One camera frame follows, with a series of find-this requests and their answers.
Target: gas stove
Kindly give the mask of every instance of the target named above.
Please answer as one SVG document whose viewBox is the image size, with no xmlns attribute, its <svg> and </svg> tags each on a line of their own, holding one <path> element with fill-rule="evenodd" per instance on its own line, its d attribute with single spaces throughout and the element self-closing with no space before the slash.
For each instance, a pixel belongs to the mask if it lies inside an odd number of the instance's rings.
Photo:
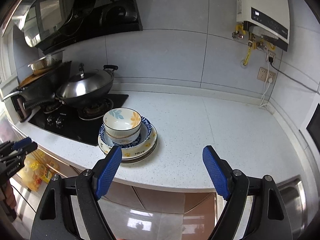
<svg viewBox="0 0 320 240">
<path fill-rule="evenodd" d="M 107 94 L 106 98 L 82 109 L 55 102 L 40 109 L 28 122 L 63 137 L 98 145 L 102 118 L 111 109 L 122 107 L 129 95 Z"/>
</svg>

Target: black glass cooktop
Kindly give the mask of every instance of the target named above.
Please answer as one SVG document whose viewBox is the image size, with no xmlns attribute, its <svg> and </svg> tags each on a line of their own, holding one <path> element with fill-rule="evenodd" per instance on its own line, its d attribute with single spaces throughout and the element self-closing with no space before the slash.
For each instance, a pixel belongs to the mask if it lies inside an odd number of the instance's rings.
<svg viewBox="0 0 320 240">
<path fill-rule="evenodd" d="M 114 109 L 122 107 L 128 96 L 129 95 L 108 94 L 106 98 L 109 98 L 113 101 L 112 109 Z M 82 120 L 80 119 L 78 110 L 76 108 L 62 105 L 59 109 L 49 114 L 45 114 L 43 110 L 40 109 L 29 120 L 29 123 L 57 135 L 61 135 L 78 142 L 97 146 L 99 129 L 102 125 L 102 118 L 103 117 L 100 117 L 90 121 Z"/>
</svg>

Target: white countertop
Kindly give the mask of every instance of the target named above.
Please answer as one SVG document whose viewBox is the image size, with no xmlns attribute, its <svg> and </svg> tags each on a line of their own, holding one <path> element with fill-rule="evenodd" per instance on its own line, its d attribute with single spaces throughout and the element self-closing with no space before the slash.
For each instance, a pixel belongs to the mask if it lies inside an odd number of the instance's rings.
<svg viewBox="0 0 320 240">
<path fill-rule="evenodd" d="M 158 134 L 154 152 L 133 164 L 121 164 L 115 181 L 132 186 L 210 192 L 213 184 L 202 162 L 202 149 L 212 145 L 220 158 L 247 176 L 270 174 L 276 183 L 303 172 L 287 135 L 276 119 L 256 105 L 178 94 L 122 91 L 124 107 L 149 119 Z M 92 168 L 105 157 L 100 148 L 76 142 L 28 122 L 16 128 L 59 159 Z"/>
</svg>

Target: stacked dishes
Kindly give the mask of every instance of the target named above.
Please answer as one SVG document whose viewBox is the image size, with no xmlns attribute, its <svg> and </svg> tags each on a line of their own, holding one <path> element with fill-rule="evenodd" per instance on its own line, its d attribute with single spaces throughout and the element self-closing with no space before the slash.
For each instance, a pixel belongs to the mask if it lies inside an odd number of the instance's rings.
<svg viewBox="0 0 320 240">
<path fill-rule="evenodd" d="M 157 143 L 157 132 L 149 120 L 132 109 L 116 108 L 103 116 L 98 145 L 108 154 L 116 145 L 122 148 L 122 163 L 146 158 Z"/>
</svg>

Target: white cable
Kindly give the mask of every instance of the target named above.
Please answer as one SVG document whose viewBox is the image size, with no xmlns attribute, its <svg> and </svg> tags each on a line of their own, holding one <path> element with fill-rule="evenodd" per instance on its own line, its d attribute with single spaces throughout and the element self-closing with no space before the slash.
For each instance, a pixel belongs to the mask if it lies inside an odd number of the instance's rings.
<svg viewBox="0 0 320 240">
<path fill-rule="evenodd" d="M 263 100 L 264 100 L 264 98 L 265 98 L 265 95 L 266 95 L 266 93 L 267 93 L 267 91 L 268 91 L 268 89 L 269 89 L 269 87 L 270 87 L 270 85 L 271 85 L 271 83 L 272 83 L 272 79 L 271 78 L 268 78 L 269 77 L 269 50 L 268 50 L 268 47 L 267 47 L 267 65 L 268 65 L 268 72 L 267 72 L 267 77 L 266 77 L 266 80 L 264 81 L 264 84 L 263 84 L 263 95 L 262 95 L 262 97 L 261 97 L 261 103 L 260 103 L 260 106 L 259 106 L 259 108 L 261 108 L 261 107 L 266 107 L 266 106 L 270 106 L 268 103 L 266 103 L 266 104 L 264 104 L 263 103 Z"/>
</svg>

